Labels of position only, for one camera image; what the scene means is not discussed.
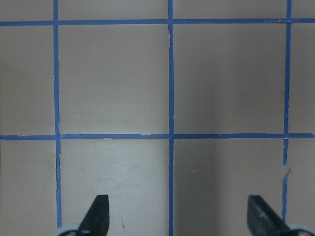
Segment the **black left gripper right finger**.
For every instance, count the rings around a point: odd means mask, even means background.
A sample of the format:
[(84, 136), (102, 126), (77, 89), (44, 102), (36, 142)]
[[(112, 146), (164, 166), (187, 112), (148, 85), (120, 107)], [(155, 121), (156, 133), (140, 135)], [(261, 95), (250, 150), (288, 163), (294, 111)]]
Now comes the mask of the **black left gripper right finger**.
[(289, 226), (259, 195), (249, 195), (247, 201), (247, 227), (252, 236), (284, 236)]

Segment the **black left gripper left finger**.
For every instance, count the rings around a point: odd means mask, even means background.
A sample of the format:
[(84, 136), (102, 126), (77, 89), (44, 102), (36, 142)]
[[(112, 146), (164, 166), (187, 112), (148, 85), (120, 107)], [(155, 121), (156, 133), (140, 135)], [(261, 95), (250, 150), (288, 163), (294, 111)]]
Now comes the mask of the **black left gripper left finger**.
[(97, 195), (83, 218), (77, 233), (79, 236), (106, 236), (109, 230), (108, 195)]

